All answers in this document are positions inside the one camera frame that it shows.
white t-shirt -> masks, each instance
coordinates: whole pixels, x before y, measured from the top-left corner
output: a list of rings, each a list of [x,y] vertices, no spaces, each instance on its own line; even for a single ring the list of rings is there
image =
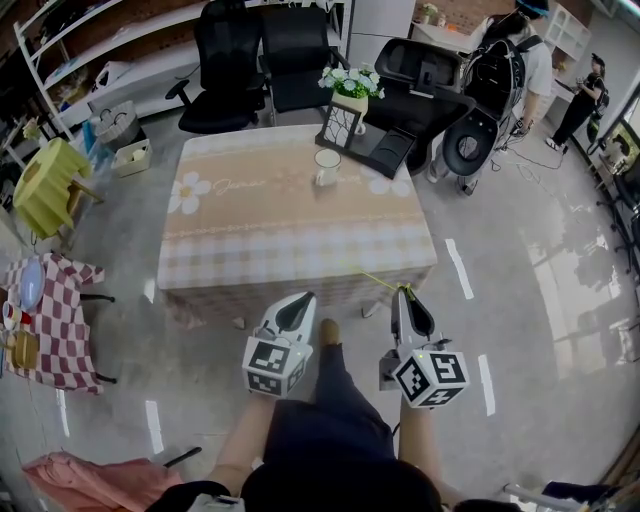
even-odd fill
[[[471,34],[476,48],[480,45],[491,23],[492,21],[486,18]],[[509,36],[509,39],[513,44],[519,45],[534,35],[536,35],[535,29],[530,24],[527,24],[527,28],[519,34]],[[553,83],[553,66],[551,52],[549,52],[547,45],[540,43],[534,46],[528,52],[522,54],[522,60],[524,62],[526,89],[541,96],[549,96],[551,94],[551,84]],[[520,100],[520,103],[516,105],[513,111],[516,117],[520,117],[523,110],[524,98]]]

brown shoe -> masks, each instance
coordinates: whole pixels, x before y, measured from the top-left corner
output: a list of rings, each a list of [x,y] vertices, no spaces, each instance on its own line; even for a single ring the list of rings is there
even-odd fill
[[[330,318],[320,323],[320,346],[340,345],[340,327]]]

red cup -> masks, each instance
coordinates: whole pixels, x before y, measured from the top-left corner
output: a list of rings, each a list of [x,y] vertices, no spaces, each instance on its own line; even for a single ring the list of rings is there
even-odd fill
[[[17,324],[31,324],[31,315],[25,313],[20,308],[5,302],[2,305],[2,316],[13,320]]]

red and white checkered tablecloth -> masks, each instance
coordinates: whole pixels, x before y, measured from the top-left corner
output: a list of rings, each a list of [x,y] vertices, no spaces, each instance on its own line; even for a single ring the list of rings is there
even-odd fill
[[[38,259],[45,268],[44,294],[35,313],[29,313],[33,319],[31,325],[20,327],[40,341],[38,366],[36,370],[15,368],[7,358],[6,368],[54,388],[99,394],[103,387],[91,361],[89,326],[84,321],[80,287],[104,281],[104,269],[59,254],[44,254]],[[0,282],[13,304],[20,304],[20,278],[29,261],[24,259],[9,265]]]

person in black clothes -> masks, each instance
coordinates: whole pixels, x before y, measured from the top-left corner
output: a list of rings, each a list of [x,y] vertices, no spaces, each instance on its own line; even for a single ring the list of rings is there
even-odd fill
[[[591,57],[592,73],[586,80],[578,80],[576,95],[560,123],[560,128],[553,137],[546,140],[547,145],[556,151],[562,149],[573,132],[593,113],[600,96],[604,93],[604,61],[595,53],[591,54]]]
[[[441,512],[518,511],[508,503],[464,500],[442,481],[431,411],[402,400],[400,449],[378,411],[347,372],[332,320],[320,326],[313,404],[253,393],[207,481],[168,489],[147,512],[244,510]],[[262,458],[255,471],[252,463]]]

